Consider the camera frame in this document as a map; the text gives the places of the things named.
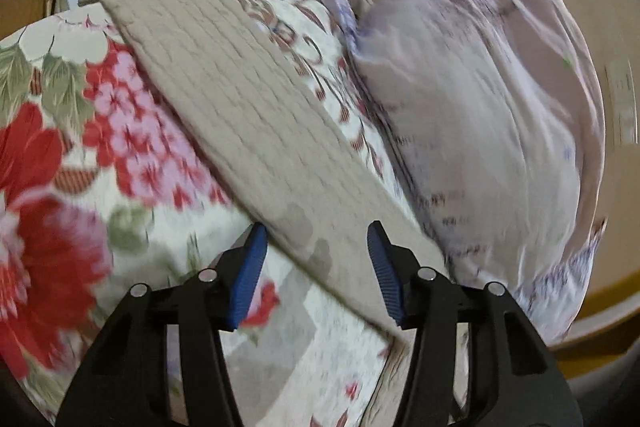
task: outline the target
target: bedding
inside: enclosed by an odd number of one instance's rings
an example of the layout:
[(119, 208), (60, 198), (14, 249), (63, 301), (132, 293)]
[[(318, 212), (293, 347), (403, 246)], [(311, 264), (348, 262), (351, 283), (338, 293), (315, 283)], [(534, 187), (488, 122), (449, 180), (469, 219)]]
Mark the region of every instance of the bedding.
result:
[(453, 275), (501, 281), (554, 341), (584, 299), (604, 170), (602, 94), (562, 0), (322, 1)]
[[(411, 219), (328, 11), (316, 0), (238, 1)], [(0, 126), (0, 355), (53, 422), (124, 292), (140, 281), (180, 283), (231, 247), (251, 218), (99, 4), (0, 42)], [(168, 331), (171, 412), (186, 423), (177, 341)], [(372, 397), (397, 390), (406, 346), (274, 245), (249, 316), (222, 341), (248, 426), (376, 425), (394, 413)], [(464, 381), (456, 380), (458, 396)]]
[[(100, 1), (151, 83), (271, 237), (341, 302), (409, 346), (414, 332), (398, 330), (388, 316), (362, 232), (380, 219), (391, 241), (446, 274), (442, 255), (366, 175), (295, 69), (241, 7), (232, 0)], [(394, 412), (410, 359), (401, 354), (376, 397)]]

